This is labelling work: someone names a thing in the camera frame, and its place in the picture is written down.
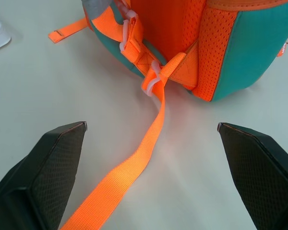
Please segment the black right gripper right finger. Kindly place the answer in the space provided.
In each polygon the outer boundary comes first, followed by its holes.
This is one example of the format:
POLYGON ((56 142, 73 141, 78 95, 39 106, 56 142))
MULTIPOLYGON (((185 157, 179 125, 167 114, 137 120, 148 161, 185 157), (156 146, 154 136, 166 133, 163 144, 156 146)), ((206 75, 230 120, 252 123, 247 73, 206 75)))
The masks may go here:
POLYGON ((288 230, 288 154, 269 135, 219 123, 234 185, 257 230, 288 230))

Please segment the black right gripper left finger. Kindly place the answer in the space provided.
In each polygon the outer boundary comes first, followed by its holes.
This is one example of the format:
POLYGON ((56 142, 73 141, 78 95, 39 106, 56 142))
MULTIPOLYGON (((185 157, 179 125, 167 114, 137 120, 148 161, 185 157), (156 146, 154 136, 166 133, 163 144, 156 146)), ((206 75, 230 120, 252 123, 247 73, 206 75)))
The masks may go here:
POLYGON ((87 123, 45 133, 0 181, 0 230, 58 230, 79 165, 87 123))

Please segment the orange and teal backpack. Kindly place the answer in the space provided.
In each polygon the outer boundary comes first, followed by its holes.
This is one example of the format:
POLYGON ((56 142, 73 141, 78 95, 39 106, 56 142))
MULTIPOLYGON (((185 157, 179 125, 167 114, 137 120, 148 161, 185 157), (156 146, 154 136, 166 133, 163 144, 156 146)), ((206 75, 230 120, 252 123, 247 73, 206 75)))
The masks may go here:
POLYGON ((51 32, 57 43, 89 27, 161 102, 138 149, 112 169, 60 230, 99 230, 148 165, 162 130, 165 85, 205 100, 254 84, 288 38, 288 0, 82 0, 85 17, 51 32))

